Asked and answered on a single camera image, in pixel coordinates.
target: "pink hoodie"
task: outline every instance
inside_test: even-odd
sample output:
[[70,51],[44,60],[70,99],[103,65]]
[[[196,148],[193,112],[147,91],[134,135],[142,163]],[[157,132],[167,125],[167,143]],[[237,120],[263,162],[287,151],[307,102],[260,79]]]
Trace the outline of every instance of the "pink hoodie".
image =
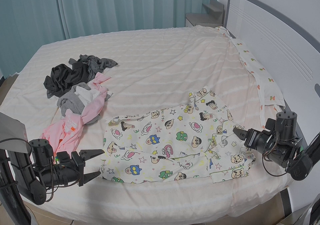
[[91,89],[97,89],[101,94],[84,107],[81,115],[74,114],[70,109],[67,109],[65,118],[44,130],[40,138],[49,140],[54,150],[54,156],[61,151],[67,151],[69,155],[75,151],[79,144],[83,125],[96,117],[104,106],[107,89],[102,87],[101,83],[108,79],[110,77],[98,72],[95,78],[88,83],[88,86]]

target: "cartoon print shirt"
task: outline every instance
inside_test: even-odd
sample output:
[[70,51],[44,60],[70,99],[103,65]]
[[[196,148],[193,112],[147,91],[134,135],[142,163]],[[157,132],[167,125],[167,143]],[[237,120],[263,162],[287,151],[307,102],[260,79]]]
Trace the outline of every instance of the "cartoon print shirt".
[[103,178],[142,183],[211,176],[220,182],[248,175],[254,155],[233,133],[241,126],[227,106],[206,86],[189,97],[188,105],[108,119]]

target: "headboard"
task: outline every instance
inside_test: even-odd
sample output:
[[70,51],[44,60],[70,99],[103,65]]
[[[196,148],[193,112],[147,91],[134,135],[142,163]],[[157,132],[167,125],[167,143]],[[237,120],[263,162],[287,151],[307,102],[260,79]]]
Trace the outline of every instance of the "headboard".
[[224,27],[275,79],[309,144],[320,130],[320,43],[258,0],[228,0]]

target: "gray garment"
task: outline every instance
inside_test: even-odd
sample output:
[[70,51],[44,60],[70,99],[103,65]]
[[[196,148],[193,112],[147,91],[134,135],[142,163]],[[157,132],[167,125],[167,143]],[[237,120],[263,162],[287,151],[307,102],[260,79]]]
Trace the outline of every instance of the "gray garment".
[[[79,83],[72,86],[71,90],[65,93],[62,97],[58,99],[57,106],[61,109],[62,116],[66,116],[66,110],[71,109],[74,114],[81,115],[84,109],[84,105],[79,97],[75,94],[75,89],[77,86],[85,88],[86,90],[91,90],[86,83]],[[100,115],[97,115],[94,119],[86,124],[92,124],[98,120]]]
[[73,63],[79,62],[79,61],[82,61],[82,63],[87,64],[89,66],[88,81],[91,81],[92,79],[94,79],[94,77],[98,72],[102,73],[106,67],[111,68],[118,65],[118,63],[112,59],[106,59],[106,58],[100,59],[94,55],[90,55],[90,56],[80,55],[79,57],[80,58],[78,59],[78,61],[75,59],[69,59],[69,64],[72,65]]

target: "bed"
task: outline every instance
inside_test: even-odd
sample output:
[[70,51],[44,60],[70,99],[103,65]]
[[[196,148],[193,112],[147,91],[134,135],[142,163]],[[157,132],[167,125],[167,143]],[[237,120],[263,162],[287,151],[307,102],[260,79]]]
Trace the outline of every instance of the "bed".
[[[44,128],[61,118],[57,98],[46,97],[45,76],[51,67],[87,54],[114,59],[119,66],[104,71],[111,79],[103,86],[114,94],[106,102],[102,118],[84,127],[78,151],[103,147],[106,117],[186,104],[188,92],[204,85],[228,105],[234,121],[261,130],[261,120],[274,118],[279,107],[263,106],[261,118],[256,79],[236,48],[243,43],[241,35],[237,33],[234,42],[225,32],[202,26],[124,31],[42,46],[21,71],[0,111],[24,123],[29,140],[38,138]],[[246,51],[255,54],[249,45]],[[177,71],[176,66],[184,69]],[[97,178],[83,187],[59,189],[40,208],[91,224],[193,224],[238,216],[292,183],[289,175],[276,178],[265,173],[261,155],[254,154],[257,160],[250,176],[244,178],[215,184],[210,177],[142,184]],[[97,171],[102,162],[99,158],[88,161],[86,172]],[[266,167],[274,174],[282,173],[274,163]]]

